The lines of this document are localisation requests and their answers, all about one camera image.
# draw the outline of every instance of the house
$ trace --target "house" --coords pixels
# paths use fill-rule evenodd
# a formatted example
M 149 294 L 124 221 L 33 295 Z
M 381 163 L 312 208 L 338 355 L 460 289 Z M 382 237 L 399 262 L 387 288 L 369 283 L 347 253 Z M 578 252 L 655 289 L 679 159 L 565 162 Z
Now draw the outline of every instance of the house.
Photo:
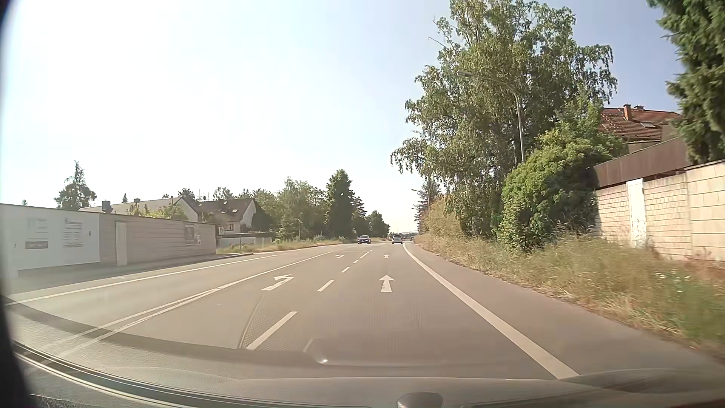
M 218 235 L 269 229 L 267 214 L 254 198 L 197 201 L 194 206 L 201 221 L 217 224 Z
M 622 138 L 630 153 L 674 137 L 670 121 L 677 112 L 648 110 L 644 106 L 605 107 L 599 129 Z
M 194 202 L 184 197 L 160 198 L 158 200 L 141 201 L 140 198 L 134 198 L 129 203 L 119 203 L 111 205 L 110 201 L 104 201 L 100 207 L 81 208 L 81 211 L 92 213 L 108 213 L 128 215 L 131 212 L 132 205 L 138 205 L 140 209 L 148 208 L 149 211 L 157 211 L 168 205 L 178 205 L 178 207 L 186 214 L 189 221 L 201 222 L 198 211 L 194 208 Z

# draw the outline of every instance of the dry grass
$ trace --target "dry grass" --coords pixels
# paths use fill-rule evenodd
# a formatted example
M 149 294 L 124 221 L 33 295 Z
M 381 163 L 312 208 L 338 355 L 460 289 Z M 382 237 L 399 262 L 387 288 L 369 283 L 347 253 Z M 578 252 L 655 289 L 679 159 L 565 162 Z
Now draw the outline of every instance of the dry grass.
M 585 236 L 528 255 L 456 234 L 415 242 L 456 264 L 725 357 L 725 274 L 717 266 Z
M 300 248 L 321 247 L 325 245 L 342 244 L 341 240 L 291 240 L 273 243 L 264 247 L 256 245 L 242 245 L 241 251 L 239 245 L 231 245 L 227 248 L 217 249 L 217 253 L 246 253 L 246 252 L 273 252 L 276 250 L 291 250 Z

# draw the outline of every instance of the brick wall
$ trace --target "brick wall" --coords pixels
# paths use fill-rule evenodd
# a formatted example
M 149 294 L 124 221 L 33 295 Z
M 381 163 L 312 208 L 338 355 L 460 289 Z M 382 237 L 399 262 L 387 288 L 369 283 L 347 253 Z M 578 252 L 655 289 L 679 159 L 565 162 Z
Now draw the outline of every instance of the brick wall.
M 725 261 L 725 163 L 687 171 L 692 255 Z
M 660 254 L 673 259 L 692 255 L 687 176 L 678 174 L 642 183 L 648 241 Z
M 631 241 L 629 233 L 629 202 L 627 185 L 599 189 L 596 192 L 599 211 L 594 218 L 595 231 L 606 240 L 626 244 Z

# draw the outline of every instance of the lamp post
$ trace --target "lamp post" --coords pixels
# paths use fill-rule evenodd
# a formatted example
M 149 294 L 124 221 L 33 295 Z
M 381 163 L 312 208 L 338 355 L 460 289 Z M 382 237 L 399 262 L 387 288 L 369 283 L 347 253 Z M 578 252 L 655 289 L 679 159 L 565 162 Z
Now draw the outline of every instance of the lamp post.
M 516 99 L 516 115 L 518 116 L 518 142 L 521 145 L 521 162 L 523 163 L 523 128 L 521 127 L 521 102 L 519 100 L 518 94 L 516 93 L 516 90 L 513 88 L 513 86 L 509 85 L 508 83 L 505 83 L 504 81 L 499 81 L 494 78 L 488 78 L 486 76 L 480 76 L 476 75 L 475 73 L 464 71 L 464 70 L 458 70 L 456 72 L 458 76 L 462 76 L 464 78 L 479 78 L 483 79 L 484 81 L 491 81 L 495 83 L 500 83 L 501 85 L 508 88 L 509 91 L 513 94 L 513 98 Z

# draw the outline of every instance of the asphalt road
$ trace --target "asphalt road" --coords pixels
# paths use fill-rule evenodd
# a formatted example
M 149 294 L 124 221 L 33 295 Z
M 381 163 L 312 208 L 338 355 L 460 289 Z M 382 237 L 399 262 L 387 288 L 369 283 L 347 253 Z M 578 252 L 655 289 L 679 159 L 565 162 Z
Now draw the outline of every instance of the asphalt road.
M 106 359 L 104 367 L 166 364 L 196 372 L 190 366 L 198 354 L 208 372 L 247 364 L 246 378 L 725 372 L 693 350 L 456 266 L 411 242 L 263 253 L 9 297 L 16 339 L 79 364 Z

